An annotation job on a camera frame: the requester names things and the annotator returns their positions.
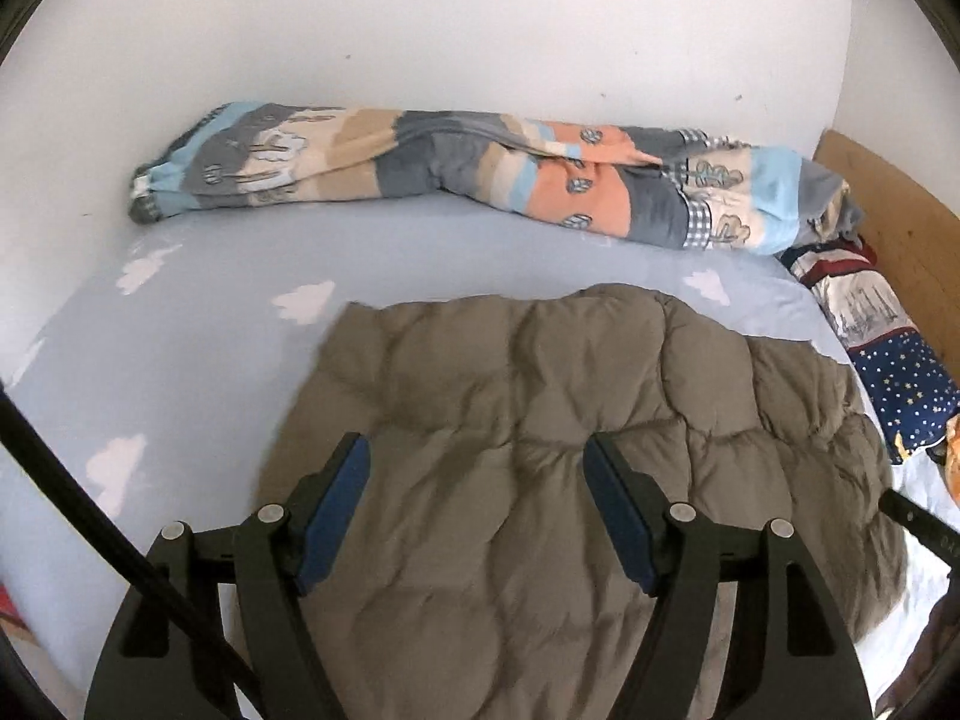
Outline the olive quilted puffer jacket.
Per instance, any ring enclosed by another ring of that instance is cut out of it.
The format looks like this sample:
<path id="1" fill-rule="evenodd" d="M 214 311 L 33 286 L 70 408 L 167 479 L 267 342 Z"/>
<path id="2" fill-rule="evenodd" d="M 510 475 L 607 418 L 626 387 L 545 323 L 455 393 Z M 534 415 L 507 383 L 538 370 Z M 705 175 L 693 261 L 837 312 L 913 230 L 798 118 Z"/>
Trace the olive quilted puffer jacket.
<path id="1" fill-rule="evenodd" d="M 353 718 L 604 717 L 652 603 L 584 481 L 597 433 L 713 522 L 793 522 L 853 639 L 905 590 L 851 367 L 665 294 L 350 305 L 275 434 L 263 499 L 348 433 L 370 441 L 370 481 L 302 612 Z"/>

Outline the light blue cloud bedsheet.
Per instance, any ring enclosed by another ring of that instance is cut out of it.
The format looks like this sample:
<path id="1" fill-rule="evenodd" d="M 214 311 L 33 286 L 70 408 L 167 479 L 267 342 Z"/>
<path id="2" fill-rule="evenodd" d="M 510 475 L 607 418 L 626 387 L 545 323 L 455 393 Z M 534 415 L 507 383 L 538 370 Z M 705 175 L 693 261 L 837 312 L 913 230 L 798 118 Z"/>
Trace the light blue cloud bedsheet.
<path id="1" fill-rule="evenodd" d="M 434 195 L 197 213 L 148 226 L 47 322 L 14 403 L 128 538 L 238 522 L 268 442 L 338 312 L 599 283 L 675 296 L 722 325 L 838 356 L 776 260 L 560 231 Z"/>

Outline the navy star patterned pillow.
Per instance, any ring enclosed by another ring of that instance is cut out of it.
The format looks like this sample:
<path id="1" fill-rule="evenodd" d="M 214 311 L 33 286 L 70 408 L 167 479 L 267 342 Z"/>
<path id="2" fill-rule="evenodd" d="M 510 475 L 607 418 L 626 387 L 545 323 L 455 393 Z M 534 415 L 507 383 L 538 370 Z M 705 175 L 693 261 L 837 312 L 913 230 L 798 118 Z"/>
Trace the navy star patterned pillow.
<path id="1" fill-rule="evenodd" d="M 958 383 L 924 340 L 864 242 L 793 247 L 779 255 L 810 289 L 848 353 L 896 465 L 942 450 L 958 415 Z"/>

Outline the colourful patchwork rolled duvet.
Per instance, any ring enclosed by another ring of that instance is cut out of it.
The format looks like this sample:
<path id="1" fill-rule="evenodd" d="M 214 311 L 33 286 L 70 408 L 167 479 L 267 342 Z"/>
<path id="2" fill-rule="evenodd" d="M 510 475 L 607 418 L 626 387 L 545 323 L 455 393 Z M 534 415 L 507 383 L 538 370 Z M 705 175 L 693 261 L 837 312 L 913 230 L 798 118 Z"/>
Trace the colourful patchwork rolled duvet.
<path id="1" fill-rule="evenodd" d="M 856 232 L 850 184 L 791 148 L 696 128 L 477 110 L 229 103 L 140 166 L 128 214 L 446 192 L 540 223 L 664 249 L 778 255 Z"/>

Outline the orange patterned cloth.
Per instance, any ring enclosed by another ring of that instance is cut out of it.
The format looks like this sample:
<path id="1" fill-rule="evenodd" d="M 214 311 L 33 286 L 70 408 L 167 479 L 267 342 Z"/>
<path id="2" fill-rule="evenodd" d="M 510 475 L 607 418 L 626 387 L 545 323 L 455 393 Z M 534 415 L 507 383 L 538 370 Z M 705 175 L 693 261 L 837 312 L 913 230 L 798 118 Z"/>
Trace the orange patterned cloth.
<path id="1" fill-rule="evenodd" d="M 960 505 L 960 415 L 947 421 L 944 481 L 953 502 Z"/>

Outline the wooden headboard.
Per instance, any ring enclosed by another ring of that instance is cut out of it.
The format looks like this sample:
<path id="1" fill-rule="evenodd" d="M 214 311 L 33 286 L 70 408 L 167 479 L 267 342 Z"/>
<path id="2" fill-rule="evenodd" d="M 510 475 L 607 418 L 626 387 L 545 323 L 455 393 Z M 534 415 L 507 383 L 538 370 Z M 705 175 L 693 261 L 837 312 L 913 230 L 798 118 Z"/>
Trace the wooden headboard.
<path id="1" fill-rule="evenodd" d="M 850 184 L 864 210 L 859 232 L 877 255 L 878 270 L 947 371 L 957 374 L 958 216 L 908 174 L 834 130 L 823 132 L 815 160 Z"/>

